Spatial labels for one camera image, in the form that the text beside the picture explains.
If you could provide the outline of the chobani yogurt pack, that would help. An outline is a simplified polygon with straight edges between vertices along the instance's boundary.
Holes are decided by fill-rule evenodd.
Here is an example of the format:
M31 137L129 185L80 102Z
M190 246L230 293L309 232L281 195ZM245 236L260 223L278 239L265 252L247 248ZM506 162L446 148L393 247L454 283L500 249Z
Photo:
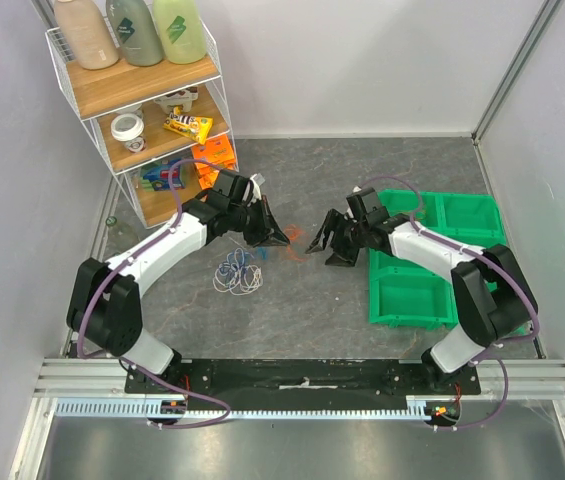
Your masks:
M193 103L198 99L198 88L188 87L182 90L171 92L153 100L165 114L170 114L176 107L184 113L191 110Z

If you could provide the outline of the green compartment bin tray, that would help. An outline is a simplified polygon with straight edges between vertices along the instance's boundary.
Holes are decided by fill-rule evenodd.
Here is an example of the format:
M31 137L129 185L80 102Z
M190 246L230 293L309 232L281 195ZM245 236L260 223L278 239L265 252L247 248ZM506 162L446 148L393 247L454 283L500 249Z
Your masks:
M419 203L409 191L387 189L379 197L391 215L415 211L423 226L457 242L507 243L497 203L489 195L423 192ZM458 324L450 283L412 262L374 250L368 255L370 323L427 330Z

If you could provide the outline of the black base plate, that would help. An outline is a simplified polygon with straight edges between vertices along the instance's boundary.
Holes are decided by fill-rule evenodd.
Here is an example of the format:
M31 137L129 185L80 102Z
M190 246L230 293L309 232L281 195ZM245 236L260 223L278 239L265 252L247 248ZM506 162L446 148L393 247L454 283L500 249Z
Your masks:
M478 395L477 369L437 375L420 361L398 359L189 359L158 378L220 397L238 390L369 390L389 395Z

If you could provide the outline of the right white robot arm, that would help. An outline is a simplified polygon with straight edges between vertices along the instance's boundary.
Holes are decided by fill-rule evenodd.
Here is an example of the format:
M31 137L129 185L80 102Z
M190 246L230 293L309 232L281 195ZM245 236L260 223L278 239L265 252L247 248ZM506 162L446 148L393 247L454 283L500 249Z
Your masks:
M352 267L367 248L414 263L453 289L458 324L422 356L420 381L429 392L445 392L462 368L482 360L497 344L520 341L516 330L539 332L538 305L509 247L460 243L418 222L414 214L392 215L370 188L355 188L348 209L327 212L309 254L329 249L328 264Z

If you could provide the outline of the top orange snack box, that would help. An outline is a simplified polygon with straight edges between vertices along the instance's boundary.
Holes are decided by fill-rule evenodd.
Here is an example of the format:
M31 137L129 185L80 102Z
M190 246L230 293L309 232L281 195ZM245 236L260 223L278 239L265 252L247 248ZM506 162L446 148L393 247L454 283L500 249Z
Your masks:
M236 165L233 145L227 134L208 139L204 145L195 145L191 152L194 159L205 160L221 168L234 169Z

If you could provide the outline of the orange snack box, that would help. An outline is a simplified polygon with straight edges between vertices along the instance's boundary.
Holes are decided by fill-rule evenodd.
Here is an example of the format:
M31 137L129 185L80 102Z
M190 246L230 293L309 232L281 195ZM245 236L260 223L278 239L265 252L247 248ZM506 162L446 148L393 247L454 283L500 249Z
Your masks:
M227 134L208 139L204 145L195 145L191 152L194 159L205 160L221 168L234 169L236 165L233 145Z
M211 167L206 164L196 163L196 172L198 175L198 182L202 190L212 188L217 180L221 167Z

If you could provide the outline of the white lidded paper cup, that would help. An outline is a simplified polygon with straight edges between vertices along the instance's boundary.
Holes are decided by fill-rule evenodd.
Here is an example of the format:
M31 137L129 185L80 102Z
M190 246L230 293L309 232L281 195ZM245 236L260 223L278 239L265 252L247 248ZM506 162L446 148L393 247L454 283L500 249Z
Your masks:
M146 149L142 117L133 113L117 115L111 122L110 130L112 137L129 152L139 153Z

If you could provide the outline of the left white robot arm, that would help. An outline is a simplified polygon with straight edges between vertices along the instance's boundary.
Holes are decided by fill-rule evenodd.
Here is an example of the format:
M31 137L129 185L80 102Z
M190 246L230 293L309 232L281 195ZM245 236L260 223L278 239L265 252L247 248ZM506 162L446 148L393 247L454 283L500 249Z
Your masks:
M89 356L84 343L90 341L100 353L147 370L147 382L158 392L177 389L181 356L144 327L142 298L178 262L228 232L242 234L251 247L287 245L263 182L259 174L222 169L211 188L179 204L170 220L137 245L107 261L85 260L67 314L79 357Z

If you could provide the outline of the lower orange snack box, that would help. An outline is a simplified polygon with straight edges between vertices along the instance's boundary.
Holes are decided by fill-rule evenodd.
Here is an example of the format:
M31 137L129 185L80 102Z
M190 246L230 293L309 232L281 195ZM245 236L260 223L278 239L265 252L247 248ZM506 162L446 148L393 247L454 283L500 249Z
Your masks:
M198 175L198 182L202 190L212 188L217 180L221 167L211 167L206 164L196 163L196 172Z

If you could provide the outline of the yellow candy bag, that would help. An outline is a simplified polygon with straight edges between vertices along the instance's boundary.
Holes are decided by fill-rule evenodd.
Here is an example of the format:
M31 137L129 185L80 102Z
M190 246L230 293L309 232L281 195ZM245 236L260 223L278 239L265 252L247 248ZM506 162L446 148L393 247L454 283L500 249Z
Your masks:
M206 143L212 126L212 118L188 115L180 106L175 106L163 123L165 130L177 133L199 145Z

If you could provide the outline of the grey green bottle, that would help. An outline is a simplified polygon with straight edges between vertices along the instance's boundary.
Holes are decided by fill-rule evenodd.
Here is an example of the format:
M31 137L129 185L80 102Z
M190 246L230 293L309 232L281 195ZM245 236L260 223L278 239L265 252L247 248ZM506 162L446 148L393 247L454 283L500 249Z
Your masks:
M138 67L160 63L164 53L147 4L142 0L107 0L106 14L125 60Z

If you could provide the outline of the beige bottle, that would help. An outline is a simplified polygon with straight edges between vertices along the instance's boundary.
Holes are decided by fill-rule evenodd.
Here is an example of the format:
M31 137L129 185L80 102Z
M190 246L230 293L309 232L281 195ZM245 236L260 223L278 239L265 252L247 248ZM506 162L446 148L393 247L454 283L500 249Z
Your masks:
M118 50L93 1L59 0L53 10L58 27L82 68L101 70L118 62Z

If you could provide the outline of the blue snack package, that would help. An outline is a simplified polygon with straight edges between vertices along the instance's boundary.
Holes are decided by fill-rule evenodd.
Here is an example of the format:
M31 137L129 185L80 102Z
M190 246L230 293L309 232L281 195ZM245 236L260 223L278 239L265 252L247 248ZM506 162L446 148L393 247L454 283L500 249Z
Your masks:
M171 166L178 161L180 161L178 157L165 157L142 166L139 173L139 186L149 192L169 190L169 171Z

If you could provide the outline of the light green bottle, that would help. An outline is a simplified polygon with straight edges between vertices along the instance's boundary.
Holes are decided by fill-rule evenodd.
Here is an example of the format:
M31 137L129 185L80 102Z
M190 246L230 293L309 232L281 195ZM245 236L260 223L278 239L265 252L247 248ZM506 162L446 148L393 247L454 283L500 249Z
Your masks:
M205 34L193 0L155 0L152 9L168 61L185 65L206 55Z

